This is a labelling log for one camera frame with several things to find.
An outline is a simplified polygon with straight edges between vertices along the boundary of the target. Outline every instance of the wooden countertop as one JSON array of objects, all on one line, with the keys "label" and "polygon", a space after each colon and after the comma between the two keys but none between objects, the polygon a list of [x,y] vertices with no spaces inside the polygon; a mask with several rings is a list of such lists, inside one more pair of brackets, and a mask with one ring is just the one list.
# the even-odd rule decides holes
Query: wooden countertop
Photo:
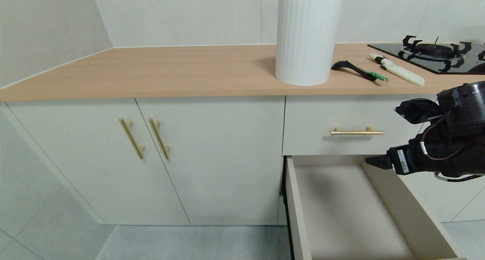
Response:
[{"label": "wooden countertop", "polygon": [[18,82],[0,91],[1,101],[326,94],[437,94],[483,75],[435,75],[391,58],[421,75],[418,87],[381,70],[366,44],[337,44],[334,62],[348,60],[389,82],[370,82],[353,72],[332,70],[325,84],[296,87],[274,77],[275,45],[116,48]]}]

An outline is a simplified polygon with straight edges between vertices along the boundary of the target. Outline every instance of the gold bar handle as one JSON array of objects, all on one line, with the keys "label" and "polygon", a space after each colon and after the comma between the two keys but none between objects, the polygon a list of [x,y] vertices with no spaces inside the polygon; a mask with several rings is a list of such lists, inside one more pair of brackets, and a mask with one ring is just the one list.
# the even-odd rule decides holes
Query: gold bar handle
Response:
[{"label": "gold bar handle", "polygon": [[160,121],[153,122],[153,118],[149,119],[150,125],[153,129],[153,133],[155,134],[156,141],[158,141],[158,145],[161,148],[163,156],[166,160],[168,160],[168,150],[170,150],[170,146],[163,146],[163,141],[161,140],[160,134],[158,133],[157,127],[160,125]]},{"label": "gold bar handle", "polygon": [[142,156],[142,151],[145,149],[145,146],[136,146],[135,140],[133,139],[133,136],[131,135],[130,131],[128,130],[128,126],[133,125],[133,121],[128,121],[125,122],[123,118],[120,118],[121,126],[126,132],[126,135],[128,136],[128,139],[130,139],[130,143],[132,144],[133,148],[135,148],[135,152],[138,155],[138,157],[143,160]]},{"label": "gold bar handle", "polygon": [[384,132],[377,132],[372,127],[367,127],[363,132],[341,132],[338,127],[330,132],[331,135],[384,135]]}]

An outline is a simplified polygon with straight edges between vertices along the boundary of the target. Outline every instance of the black glass cooktop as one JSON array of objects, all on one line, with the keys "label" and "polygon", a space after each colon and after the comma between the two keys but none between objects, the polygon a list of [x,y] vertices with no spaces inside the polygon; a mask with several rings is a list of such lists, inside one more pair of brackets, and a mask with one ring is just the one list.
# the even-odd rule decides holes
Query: black glass cooktop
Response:
[{"label": "black glass cooktop", "polygon": [[369,44],[369,47],[395,56],[435,74],[485,75],[485,45],[460,42],[457,44],[422,44],[410,40],[402,44]]}]

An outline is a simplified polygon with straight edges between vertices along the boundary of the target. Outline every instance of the white cylindrical container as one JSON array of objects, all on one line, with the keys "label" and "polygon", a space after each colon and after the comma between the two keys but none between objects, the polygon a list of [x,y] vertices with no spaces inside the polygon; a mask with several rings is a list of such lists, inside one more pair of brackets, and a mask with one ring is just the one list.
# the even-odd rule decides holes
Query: white cylindrical container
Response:
[{"label": "white cylindrical container", "polygon": [[329,79],[343,0],[279,0],[276,78],[295,86]]}]

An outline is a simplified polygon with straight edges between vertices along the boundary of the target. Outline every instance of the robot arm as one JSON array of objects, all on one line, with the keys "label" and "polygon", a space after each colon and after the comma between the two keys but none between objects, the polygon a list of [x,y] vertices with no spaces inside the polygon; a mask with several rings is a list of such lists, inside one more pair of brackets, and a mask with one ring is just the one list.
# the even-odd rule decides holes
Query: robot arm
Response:
[{"label": "robot arm", "polygon": [[450,182],[485,175],[485,81],[442,91],[438,103],[428,99],[402,102],[395,112],[411,124],[431,125],[408,144],[391,147],[386,155],[367,157],[368,164],[394,168],[399,175],[435,172]]}]

